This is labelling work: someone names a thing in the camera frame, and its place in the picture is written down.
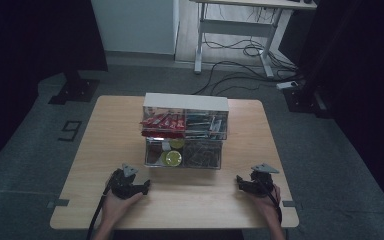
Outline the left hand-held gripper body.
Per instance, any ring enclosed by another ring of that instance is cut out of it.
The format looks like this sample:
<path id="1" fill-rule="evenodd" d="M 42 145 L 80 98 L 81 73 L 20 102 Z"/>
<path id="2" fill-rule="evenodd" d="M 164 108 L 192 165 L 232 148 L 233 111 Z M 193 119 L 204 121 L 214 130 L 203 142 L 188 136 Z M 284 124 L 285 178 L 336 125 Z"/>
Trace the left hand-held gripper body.
<path id="1" fill-rule="evenodd" d="M 112 193 L 120 199 L 128 199 L 137 193 L 144 192 L 144 185 L 134 185 L 138 170 L 127 164 L 117 168 L 108 181 L 108 187 Z"/>

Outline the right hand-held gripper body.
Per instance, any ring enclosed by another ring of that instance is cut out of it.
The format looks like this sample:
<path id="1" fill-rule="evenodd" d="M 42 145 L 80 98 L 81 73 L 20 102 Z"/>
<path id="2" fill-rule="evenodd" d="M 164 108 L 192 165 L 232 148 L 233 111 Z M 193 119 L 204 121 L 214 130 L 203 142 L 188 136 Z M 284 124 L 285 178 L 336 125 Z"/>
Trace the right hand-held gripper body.
<path id="1" fill-rule="evenodd" d="M 274 190 L 272 175 L 278 173 L 277 169 L 266 163 L 253 166 L 250 174 L 251 181 L 246 181 L 243 186 L 248 189 L 248 193 L 257 197 L 267 197 Z"/>

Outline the person's left hand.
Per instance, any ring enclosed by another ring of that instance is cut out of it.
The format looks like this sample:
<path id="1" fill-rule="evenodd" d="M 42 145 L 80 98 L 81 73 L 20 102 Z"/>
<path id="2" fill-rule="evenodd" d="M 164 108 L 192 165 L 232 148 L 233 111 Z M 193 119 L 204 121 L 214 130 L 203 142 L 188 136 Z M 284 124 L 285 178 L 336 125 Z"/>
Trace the person's left hand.
<path id="1" fill-rule="evenodd" d="M 129 208 L 143 197 L 142 193 L 137 193 L 128 199 L 120 199 L 112 192 L 106 196 L 103 204 L 103 213 L 100 227 L 112 229 L 126 214 Z"/>

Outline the person's right hand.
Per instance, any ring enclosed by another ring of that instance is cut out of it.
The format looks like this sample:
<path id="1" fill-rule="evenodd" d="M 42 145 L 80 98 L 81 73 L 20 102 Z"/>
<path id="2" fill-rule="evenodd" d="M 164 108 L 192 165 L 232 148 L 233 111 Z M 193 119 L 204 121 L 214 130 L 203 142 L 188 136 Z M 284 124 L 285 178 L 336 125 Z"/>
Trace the person's right hand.
<path id="1" fill-rule="evenodd" d="M 270 199 L 269 196 L 264 198 L 256 197 L 249 194 L 250 199 L 256 205 L 258 212 L 262 215 L 267 226 L 270 229 L 280 228 L 281 223 L 277 212 L 277 205 Z"/>

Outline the grey tape strip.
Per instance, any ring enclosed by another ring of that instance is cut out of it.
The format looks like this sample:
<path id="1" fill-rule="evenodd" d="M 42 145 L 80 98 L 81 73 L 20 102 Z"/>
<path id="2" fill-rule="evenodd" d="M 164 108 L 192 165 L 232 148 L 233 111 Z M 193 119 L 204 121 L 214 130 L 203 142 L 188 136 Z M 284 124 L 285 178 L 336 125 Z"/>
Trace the grey tape strip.
<path id="1" fill-rule="evenodd" d="M 290 208 L 295 208 L 295 209 L 302 209 L 302 204 L 293 200 L 282 200 L 283 206 L 284 207 L 290 207 Z"/>
<path id="2" fill-rule="evenodd" d="M 69 204 L 69 201 L 68 199 L 56 199 L 56 200 L 53 200 L 53 201 L 49 201 L 48 204 L 47 204 L 47 208 L 48 209 L 51 209 L 51 208 L 55 208 L 57 206 L 68 206 Z"/>

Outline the clear plastic drawer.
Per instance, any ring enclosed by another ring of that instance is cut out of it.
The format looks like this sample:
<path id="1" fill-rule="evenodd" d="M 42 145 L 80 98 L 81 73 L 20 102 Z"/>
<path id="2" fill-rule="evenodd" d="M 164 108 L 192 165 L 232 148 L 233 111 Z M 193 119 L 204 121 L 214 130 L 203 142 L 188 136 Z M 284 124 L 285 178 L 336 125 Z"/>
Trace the clear plastic drawer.
<path id="1" fill-rule="evenodd" d="M 178 151 L 182 155 L 182 163 L 179 166 L 176 167 L 169 167 L 164 166 L 161 162 L 161 155 L 163 152 L 162 150 L 162 142 L 163 141 L 170 141 L 171 139 L 163 139 L 163 138 L 147 138 L 146 139 L 146 154 L 145 154 L 145 165 L 150 167 L 168 167 L 168 168 L 188 168 L 184 166 L 183 161 L 183 147 L 186 145 L 187 142 L 191 141 L 207 141 L 207 140 L 186 140 L 184 146 L 181 149 L 173 149 L 171 148 L 170 151 L 175 150 Z"/>

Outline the pile of dark brown packets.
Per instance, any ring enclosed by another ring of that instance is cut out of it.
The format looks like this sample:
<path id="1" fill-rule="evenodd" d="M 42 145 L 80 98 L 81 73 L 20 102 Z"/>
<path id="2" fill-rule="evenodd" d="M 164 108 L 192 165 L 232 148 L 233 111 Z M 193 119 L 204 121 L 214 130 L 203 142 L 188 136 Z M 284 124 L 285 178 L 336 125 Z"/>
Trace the pile of dark brown packets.
<path id="1" fill-rule="evenodd" d="M 188 168 L 219 169 L 222 143 L 218 141 L 191 141 L 183 147 L 184 166 Z"/>

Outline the pile of red snack packets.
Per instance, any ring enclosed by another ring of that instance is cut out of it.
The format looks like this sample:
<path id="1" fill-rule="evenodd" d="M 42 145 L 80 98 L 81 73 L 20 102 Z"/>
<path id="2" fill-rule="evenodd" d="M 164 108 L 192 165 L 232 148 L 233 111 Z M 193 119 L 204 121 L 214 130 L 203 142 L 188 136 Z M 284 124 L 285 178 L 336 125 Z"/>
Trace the pile of red snack packets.
<path id="1" fill-rule="evenodd" d="M 162 113 L 155 114 L 140 122 L 141 134 L 145 137 L 155 138 L 184 138 L 185 116 L 182 114 Z"/>

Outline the pile of dark silver packets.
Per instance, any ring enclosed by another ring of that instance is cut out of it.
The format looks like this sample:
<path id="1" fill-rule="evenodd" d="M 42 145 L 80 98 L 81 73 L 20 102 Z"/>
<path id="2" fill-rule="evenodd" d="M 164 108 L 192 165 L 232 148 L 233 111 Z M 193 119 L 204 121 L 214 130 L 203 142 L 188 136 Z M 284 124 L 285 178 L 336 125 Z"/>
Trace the pile of dark silver packets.
<path id="1" fill-rule="evenodd" d="M 188 115 L 186 117 L 185 137 L 189 139 L 225 140 L 223 118 L 217 115 Z"/>

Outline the black tape floor mark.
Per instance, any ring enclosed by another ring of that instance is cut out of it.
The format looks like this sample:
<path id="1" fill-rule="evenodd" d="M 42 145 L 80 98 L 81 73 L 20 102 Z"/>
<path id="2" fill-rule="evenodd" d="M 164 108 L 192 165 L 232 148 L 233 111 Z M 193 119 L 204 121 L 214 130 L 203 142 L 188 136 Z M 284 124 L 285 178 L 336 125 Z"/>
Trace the black tape floor mark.
<path id="1" fill-rule="evenodd" d="M 58 140 L 64 141 L 64 142 L 73 142 L 76 139 L 77 134 L 79 133 L 81 125 L 82 125 L 81 121 L 74 121 L 74 120 L 66 121 L 61 130 L 63 135 L 60 136 Z"/>

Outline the black stand base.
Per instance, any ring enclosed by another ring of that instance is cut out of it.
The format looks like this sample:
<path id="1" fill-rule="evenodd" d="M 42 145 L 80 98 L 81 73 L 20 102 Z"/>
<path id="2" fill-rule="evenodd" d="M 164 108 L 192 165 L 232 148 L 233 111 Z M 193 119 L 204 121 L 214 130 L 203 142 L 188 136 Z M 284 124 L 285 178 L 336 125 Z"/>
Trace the black stand base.
<path id="1" fill-rule="evenodd" d="M 65 84 L 57 95 L 49 100 L 49 104 L 64 105 L 67 101 L 90 102 L 100 81 L 96 79 L 83 79 L 77 70 L 64 72 Z"/>
<path id="2" fill-rule="evenodd" d="M 295 87 L 284 89 L 282 93 L 290 112 L 314 114 L 322 119 L 331 118 L 328 105 L 318 90 L 309 91 Z"/>

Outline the clear white-topped drawer organizer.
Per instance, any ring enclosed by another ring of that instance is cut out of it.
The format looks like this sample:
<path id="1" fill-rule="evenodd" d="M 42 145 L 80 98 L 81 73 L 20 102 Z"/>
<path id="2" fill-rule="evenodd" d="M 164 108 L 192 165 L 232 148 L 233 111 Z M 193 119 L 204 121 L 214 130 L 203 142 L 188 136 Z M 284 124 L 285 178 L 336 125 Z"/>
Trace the clear white-topped drawer organizer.
<path id="1" fill-rule="evenodd" d="M 205 114 L 221 116 L 227 139 L 229 104 L 226 97 L 147 93 L 143 103 L 142 121 L 155 114 L 162 113 L 184 115 L 185 126 L 188 115 Z"/>

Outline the white power strip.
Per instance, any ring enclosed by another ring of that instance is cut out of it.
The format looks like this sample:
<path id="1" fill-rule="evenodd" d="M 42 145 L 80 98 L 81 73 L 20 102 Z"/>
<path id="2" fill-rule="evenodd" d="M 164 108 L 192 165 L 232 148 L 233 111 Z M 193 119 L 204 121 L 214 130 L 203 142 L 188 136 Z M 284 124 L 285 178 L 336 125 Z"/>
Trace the white power strip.
<path id="1" fill-rule="evenodd" d="M 295 88 L 298 86 L 299 84 L 296 81 L 288 81 L 288 82 L 282 82 L 282 83 L 276 84 L 276 89 L 283 90 L 283 89 Z"/>

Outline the black curtain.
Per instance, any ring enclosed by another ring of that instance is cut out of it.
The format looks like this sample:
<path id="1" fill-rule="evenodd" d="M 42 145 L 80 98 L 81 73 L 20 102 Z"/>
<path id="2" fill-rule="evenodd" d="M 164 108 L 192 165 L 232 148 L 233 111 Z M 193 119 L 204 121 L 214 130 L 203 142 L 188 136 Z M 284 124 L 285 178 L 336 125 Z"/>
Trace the black curtain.
<path id="1" fill-rule="evenodd" d="M 0 151 L 30 111 L 41 80 L 106 69 L 91 0 L 0 0 Z"/>
<path id="2" fill-rule="evenodd" d="M 384 192 L 384 0 L 314 0 L 295 10 L 280 50 L 318 90 Z"/>

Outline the white cabinet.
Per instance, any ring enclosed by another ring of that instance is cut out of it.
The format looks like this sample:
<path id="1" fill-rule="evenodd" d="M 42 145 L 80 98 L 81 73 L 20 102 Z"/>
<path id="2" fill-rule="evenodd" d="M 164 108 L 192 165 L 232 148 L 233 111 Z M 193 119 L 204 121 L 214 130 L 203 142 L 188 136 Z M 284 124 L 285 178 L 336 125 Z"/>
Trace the white cabinet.
<path id="1" fill-rule="evenodd" d="M 174 55 L 179 0 L 91 0 L 109 52 Z"/>

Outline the white desk frame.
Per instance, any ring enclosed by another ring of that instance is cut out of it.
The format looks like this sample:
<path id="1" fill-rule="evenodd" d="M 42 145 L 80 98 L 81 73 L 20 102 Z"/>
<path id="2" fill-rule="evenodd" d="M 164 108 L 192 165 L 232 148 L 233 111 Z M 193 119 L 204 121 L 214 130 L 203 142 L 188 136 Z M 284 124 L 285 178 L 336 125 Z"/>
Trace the white desk frame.
<path id="1" fill-rule="evenodd" d="M 259 59 L 263 65 L 264 73 L 268 78 L 274 74 L 268 57 L 278 23 L 284 10 L 316 10 L 317 4 L 314 0 L 191 0 L 200 5 L 198 18 L 198 41 L 195 51 L 194 73 L 202 71 L 202 44 L 205 33 L 235 36 L 261 37 L 266 39 L 265 46 L 259 52 Z M 271 8 L 275 10 L 274 19 L 268 23 L 250 23 L 228 20 L 213 20 L 205 17 L 208 4 L 250 6 Z"/>

